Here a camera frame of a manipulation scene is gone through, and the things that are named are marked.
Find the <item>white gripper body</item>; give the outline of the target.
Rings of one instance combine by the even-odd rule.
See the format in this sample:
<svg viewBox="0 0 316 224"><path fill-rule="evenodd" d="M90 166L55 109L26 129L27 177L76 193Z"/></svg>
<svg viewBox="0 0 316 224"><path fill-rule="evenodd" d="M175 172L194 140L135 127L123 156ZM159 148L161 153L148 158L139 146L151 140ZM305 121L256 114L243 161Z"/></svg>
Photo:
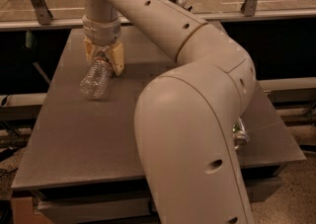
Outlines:
<svg viewBox="0 0 316 224"><path fill-rule="evenodd" d="M107 46L120 37L120 21L117 16L83 16L85 36L94 44Z"/></svg>

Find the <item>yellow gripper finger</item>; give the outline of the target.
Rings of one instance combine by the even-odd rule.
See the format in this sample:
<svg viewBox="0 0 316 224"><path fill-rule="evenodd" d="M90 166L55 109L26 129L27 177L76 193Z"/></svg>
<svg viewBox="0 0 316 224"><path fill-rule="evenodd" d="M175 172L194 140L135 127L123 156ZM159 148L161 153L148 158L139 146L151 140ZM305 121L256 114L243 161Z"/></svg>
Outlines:
<svg viewBox="0 0 316 224"><path fill-rule="evenodd" d="M106 57L110 61L115 73L119 76L124 69L124 49L120 41L106 48Z"/></svg>
<svg viewBox="0 0 316 224"><path fill-rule="evenodd" d="M88 64L91 64L97 53L103 50L101 46L93 43L88 37L84 39L84 48Z"/></svg>

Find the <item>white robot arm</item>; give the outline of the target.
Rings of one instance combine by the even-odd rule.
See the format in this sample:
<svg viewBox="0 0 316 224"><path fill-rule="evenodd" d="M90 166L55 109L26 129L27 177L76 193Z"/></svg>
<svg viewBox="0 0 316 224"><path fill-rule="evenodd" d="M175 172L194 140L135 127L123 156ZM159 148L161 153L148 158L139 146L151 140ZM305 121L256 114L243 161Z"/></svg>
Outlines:
<svg viewBox="0 0 316 224"><path fill-rule="evenodd" d="M248 52L168 0L106 0L177 64L134 114L140 161L162 224L254 224L233 126L256 71Z"/></svg>

